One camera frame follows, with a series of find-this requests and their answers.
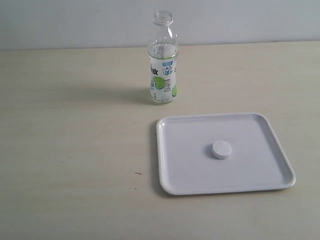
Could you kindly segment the clear plastic drink bottle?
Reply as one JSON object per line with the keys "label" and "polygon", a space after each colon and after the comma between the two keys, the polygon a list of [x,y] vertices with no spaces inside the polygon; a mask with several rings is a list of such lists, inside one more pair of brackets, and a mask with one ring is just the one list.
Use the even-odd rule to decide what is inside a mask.
{"label": "clear plastic drink bottle", "polygon": [[156,103],[168,104],[177,96],[178,36],[172,30],[172,13],[167,10],[155,12],[153,24],[154,36],[147,50],[151,71],[149,92]]}

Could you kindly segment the white bottle cap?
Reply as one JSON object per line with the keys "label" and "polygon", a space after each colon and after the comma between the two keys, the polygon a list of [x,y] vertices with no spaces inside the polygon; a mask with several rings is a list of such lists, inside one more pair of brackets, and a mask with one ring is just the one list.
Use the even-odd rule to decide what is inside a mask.
{"label": "white bottle cap", "polygon": [[231,145],[223,140],[215,141],[211,146],[212,155],[220,160],[227,159],[232,153]]}

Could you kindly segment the white plastic tray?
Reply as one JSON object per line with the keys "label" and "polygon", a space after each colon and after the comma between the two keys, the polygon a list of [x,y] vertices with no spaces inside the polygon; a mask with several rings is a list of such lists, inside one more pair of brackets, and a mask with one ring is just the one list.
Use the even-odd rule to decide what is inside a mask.
{"label": "white plastic tray", "polygon": [[167,116],[156,124],[161,187],[175,196],[283,190],[296,174],[256,112]]}

